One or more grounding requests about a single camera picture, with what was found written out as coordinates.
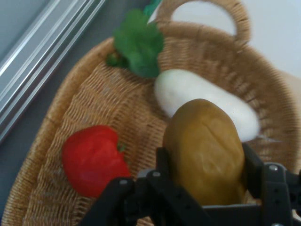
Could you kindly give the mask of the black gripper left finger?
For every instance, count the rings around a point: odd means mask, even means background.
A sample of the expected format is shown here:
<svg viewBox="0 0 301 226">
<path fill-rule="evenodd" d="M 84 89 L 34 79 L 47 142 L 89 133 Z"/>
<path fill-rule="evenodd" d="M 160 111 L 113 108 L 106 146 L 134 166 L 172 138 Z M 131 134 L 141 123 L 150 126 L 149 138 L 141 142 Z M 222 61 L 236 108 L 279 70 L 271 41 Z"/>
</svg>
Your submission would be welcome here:
<svg viewBox="0 0 301 226">
<path fill-rule="evenodd" d="M 212 219 L 170 179 L 169 156 L 156 150 L 156 168 L 145 177 L 115 178 L 81 220 L 83 226 L 135 226 L 149 217 L 156 226 L 210 226 Z"/>
</svg>

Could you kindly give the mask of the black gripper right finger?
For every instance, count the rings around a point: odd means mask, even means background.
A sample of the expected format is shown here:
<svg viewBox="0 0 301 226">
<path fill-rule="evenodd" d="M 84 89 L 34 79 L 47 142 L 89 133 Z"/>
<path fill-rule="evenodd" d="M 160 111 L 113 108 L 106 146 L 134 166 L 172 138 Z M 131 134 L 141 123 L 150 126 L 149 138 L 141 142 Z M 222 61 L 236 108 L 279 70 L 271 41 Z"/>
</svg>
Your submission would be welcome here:
<svg viewBox="0 0 301 226">
<path fill-rule="evenodd" d="M 295 210 L 301 214 L 301 176 L 289 172 L 282 164 L 263 162 L 246 143 L 245 178 L 249 193 L 261 200 L 261 226 L 299 226 L 293 217 Z"/>
</svg>

